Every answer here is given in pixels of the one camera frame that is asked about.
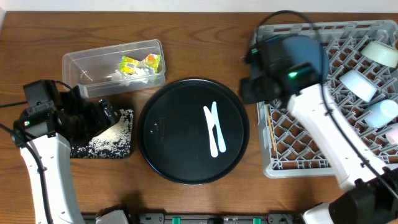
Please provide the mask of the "dark blue plate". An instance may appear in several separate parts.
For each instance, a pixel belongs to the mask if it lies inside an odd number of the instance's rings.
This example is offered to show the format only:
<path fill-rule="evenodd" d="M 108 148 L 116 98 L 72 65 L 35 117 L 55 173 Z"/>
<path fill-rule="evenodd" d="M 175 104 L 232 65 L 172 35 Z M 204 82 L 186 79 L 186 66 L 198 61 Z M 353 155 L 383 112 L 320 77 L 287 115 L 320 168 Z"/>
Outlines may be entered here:
<path fill-rule="evenodd" d="M 316 72 L 315 81 L 317 83 L 326 78 L 329 70 L 329 57 L 316 40 L 304 35 L 296 35 L 285 38 L 282 45 L 293 66 L 309 63 Z"/>

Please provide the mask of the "wooden chopstick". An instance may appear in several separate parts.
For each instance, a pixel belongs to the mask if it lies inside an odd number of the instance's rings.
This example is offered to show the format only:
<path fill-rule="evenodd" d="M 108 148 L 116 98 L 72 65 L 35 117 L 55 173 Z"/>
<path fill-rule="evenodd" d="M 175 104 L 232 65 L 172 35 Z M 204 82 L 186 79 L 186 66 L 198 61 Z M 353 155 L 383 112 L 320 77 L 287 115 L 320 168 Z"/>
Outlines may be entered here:
<path fill-rule="evenodd" d="M 274 131 L 273 131 L 273 128 L 272 128 L 271 113 L 270 113 L 269 106 L 266 105 L 266 109 L 267 109 L 267 121 L 268 121 L 270 134 L 271 134 L 272 152 L 276 155 L 277 154 L 277 147 L 276 147 L 276 144 L 275 144 L 275 136 L 274 136 Z"/>

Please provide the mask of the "light blue rice bowl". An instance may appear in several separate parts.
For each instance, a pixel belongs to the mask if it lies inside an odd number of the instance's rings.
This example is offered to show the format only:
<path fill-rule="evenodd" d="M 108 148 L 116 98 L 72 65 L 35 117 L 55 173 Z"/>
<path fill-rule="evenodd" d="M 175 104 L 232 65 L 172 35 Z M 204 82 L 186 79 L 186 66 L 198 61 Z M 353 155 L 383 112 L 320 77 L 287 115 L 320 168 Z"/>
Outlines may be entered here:
<path fill-rule="evenodd" d="M 357 70 L 350 70 L 341 77 L 340 82 L 363 101 L 369 103 L 377 87 Z"/>

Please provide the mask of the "yellow green snack wrapper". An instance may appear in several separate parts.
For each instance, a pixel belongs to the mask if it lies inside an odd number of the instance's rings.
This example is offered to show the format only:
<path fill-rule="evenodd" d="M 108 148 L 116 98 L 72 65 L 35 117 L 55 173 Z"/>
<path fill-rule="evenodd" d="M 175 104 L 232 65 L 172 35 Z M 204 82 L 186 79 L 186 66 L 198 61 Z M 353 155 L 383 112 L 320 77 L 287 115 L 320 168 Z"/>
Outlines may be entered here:
<path fill-rule="evenodd" d="M 158 72 L 161 58 L 161 55 L 158 54 L 149 54 L 142 60 L 123 56 L 119 71 L 128 74 L 152 75 Z"/>

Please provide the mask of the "white tissue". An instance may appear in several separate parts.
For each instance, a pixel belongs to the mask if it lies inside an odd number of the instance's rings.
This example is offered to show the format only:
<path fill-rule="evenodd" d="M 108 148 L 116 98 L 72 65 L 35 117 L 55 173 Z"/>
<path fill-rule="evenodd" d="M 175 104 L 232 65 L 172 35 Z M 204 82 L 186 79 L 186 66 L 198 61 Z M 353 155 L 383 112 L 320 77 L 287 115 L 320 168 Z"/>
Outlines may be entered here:
<path fill-rule="evenodd" d="M 129 82 L 147 83 L 153 80 L 155 73 L 148 68 L 138 68 L 135 72 L 127 73 L 115 70 L 114 73 L 105 77 L 106 81 L 122 82 L 123 85 L 128 85 Z"/>

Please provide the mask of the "small light blue cup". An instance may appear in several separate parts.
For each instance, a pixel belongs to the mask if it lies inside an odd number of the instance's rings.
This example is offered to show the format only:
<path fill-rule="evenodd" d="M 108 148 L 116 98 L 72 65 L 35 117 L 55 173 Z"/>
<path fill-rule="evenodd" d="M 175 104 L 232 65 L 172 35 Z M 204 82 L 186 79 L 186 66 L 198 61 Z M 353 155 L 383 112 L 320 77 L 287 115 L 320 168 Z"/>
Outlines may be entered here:
<path fill-rule="evenodd" d="M 364 112 L 368 111 L 370 113 L 364 119 L 367 125 L 381 128 L 397 117 L 397 103 L 393 100 L 382 100 L 369 106 Z"/>

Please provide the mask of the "white plastic spoon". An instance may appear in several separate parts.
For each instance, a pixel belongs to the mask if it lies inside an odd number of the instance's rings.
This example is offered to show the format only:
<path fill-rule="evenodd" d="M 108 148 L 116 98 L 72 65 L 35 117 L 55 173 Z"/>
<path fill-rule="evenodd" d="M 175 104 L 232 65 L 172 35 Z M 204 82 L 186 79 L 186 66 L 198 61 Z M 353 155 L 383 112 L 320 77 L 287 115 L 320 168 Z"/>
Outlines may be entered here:
<path fill-rule="evenodd" d="M 209 142 L 210 142 L 210 154 L 213 158 L 218 157 L 218 148 L 215 142 L 215 137 L 213 134 L 213 127 L 214 127 L 214 120 L 211 115 L 210 110 L 208 109 L 207 106 L 203 107 L 204 113 L 205 113 L 205 118 L 206 118 L 206 123 L 208 127 L 208 135 L 209 135 Z"/>

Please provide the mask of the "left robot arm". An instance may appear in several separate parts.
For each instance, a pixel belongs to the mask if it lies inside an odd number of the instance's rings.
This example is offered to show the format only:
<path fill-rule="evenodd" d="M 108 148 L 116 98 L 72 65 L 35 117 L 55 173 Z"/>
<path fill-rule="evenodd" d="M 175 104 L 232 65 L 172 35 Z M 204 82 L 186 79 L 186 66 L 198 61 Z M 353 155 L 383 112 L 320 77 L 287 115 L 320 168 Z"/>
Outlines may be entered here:
<path fill-rule="evenodd" d="M 29 173 L 36 223 L 84 223 L 70 167 L 72 148 L 86 146 L 117 124 L 121 112 L 107 100 L 92 102 L 79 86 L 58 91 L 54 80 L 23 87 L 28 107 L 12 136 Z"/>

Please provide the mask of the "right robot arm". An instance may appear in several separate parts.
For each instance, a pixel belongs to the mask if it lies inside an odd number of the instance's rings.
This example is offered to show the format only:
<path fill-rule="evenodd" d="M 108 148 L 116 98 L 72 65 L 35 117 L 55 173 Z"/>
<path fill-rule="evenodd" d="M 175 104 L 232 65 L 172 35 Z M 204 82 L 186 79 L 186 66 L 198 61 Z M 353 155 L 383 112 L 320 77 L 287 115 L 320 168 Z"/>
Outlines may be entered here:
<path fill-rule="evenodd" d="M 397 219 L 397 171 L 388 168 L 352 129 L 331 97 L 328 56 L 316 40 L 274 36 L 244 56 L 251 77 L 239 93 L 245 104 L 280 100 L 309 132 L 329 162 L 342 196 L 302 213 L 304 223 L 389 223 Z"/>

